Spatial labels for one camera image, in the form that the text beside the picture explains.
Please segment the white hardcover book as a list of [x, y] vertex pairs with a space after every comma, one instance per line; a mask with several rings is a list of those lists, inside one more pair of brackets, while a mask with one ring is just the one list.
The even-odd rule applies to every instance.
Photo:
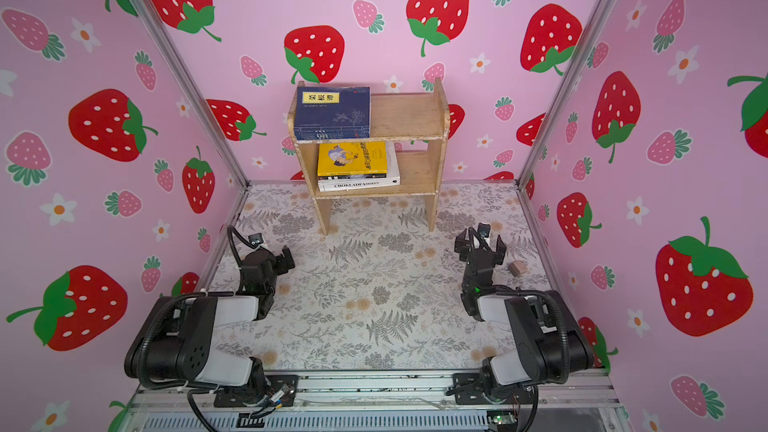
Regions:
[[346, 191], [377, 187], [390, 187], [400, 184], [400, 170], [397, 162], [395, 146], [385, 142], [387, 146], [388, 172], [386, 174], [356, 175], [342, 177], [319, 177], [317, 185], [321, 192]]

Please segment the yellow cartoon cover book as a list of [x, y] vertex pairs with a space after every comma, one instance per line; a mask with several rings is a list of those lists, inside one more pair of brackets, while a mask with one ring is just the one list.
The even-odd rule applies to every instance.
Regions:
[[318, 148], [317, 175], [342, 177], [386, 174], [388, 172], [385, 142], [324, 143]]

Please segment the blue book with figure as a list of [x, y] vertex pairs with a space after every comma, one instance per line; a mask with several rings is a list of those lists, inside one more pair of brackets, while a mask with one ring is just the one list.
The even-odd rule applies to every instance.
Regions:
[[370, 128], [361, 126], [295, 127], [293, 132], [298, 140], [331, 140], [370, 137]]

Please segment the dark purple book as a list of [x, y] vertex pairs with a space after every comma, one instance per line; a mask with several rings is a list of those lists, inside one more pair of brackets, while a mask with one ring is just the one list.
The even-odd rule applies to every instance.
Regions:
[[297, 93], [294, 128], [370, 132], [372, 95], [369, 87], [299, 86]]

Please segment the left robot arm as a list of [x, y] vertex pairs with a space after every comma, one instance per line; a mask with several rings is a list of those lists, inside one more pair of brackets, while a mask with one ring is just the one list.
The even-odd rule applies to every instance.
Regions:
[[201, 290], [158, 299], [126, 354], [126, 375], [148, 390], [234, 390], [248, 401], [260, 400], [269, 386], [262, 362], [216, 349], [213, 332], [265, 319], [274, 304], [277, 278], [295, 262], [288, 247], [279, 255], [261, 247], [241, 259], [239, 267], [235, 292]]

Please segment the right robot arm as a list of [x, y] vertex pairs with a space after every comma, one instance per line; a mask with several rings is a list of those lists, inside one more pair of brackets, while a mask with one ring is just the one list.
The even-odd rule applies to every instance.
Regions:
[[594, 366], [594, 352], [579, 324], [555, 290], [524, 290], [496, 284], [495, 267], [505, 260], [502, 238], [490, 244], [490, 226], [469, 227], [455, 239], [454, 251], [465, 264], [461, 301], [479, 322], [508, 326], [515, 350], [483, 360], [479, 378], [456, 386], [456, 395], [478, 388], [490, 402], [509, 399], [518, 390], [564, 384], [573, 373]]

